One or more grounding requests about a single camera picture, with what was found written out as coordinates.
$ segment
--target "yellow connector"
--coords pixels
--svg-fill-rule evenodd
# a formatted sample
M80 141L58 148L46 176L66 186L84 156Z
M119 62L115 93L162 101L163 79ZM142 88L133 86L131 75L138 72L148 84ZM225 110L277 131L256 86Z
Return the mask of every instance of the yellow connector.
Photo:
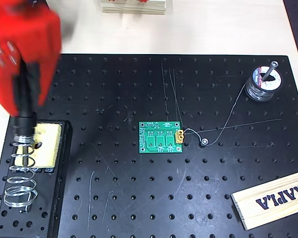
M177 142L177 144L182 144L183 143L183 139L184 139L183 130L177 130L175 132L175 142Z

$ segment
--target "green circuit board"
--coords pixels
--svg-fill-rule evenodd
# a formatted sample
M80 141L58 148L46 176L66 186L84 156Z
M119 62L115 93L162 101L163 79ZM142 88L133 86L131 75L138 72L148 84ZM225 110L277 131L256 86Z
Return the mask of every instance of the green circuit board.
M182 144L175 140L179 121L139 122L139 153L182 153Z

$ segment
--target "coiled metal spring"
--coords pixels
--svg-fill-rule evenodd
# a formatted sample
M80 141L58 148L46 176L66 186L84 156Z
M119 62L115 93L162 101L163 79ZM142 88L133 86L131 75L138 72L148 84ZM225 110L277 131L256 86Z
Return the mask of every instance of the coiled metal spring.
M28 158L32 161L32 164L27 166L17 166L13 165L10 166L9 169L14 172L23 172L25 174L31 174L29 177L24 176L13 176L7 179L7 182L13 184L13 186L7 188L4 191L4 203L9 207L20 208L25 207L24 210L20 210L20 213L28 213L29 206L34 202L37 198L38 192L35 189L36 181L34 180L35 171L32 167L35 165L34 159L31 155L34 153L34 149L32 144L34 143L33 137L27 136L15 136L14 137L15 143L13 146L22 147L22 154L12 154L11 156L15 159L17 158Z

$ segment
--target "white table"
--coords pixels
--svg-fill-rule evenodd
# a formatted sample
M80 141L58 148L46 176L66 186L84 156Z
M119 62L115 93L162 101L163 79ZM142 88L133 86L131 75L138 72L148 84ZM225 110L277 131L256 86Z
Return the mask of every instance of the white table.
M287 55L298 88L283 0L167 0L164 16L103 14L98 0L48 2L62 19L64 53ZM0 106L0 157L7 122Z

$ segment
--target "wooden plank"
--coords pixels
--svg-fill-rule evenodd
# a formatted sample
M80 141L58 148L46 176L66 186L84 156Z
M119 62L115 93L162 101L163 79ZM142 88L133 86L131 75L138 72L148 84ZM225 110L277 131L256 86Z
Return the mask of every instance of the wooden plank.
M164 14L166 10L165 0L101 0L100 6L104 13L140 13L140 14Z
M298 212L298 173L232 194L246 230Z

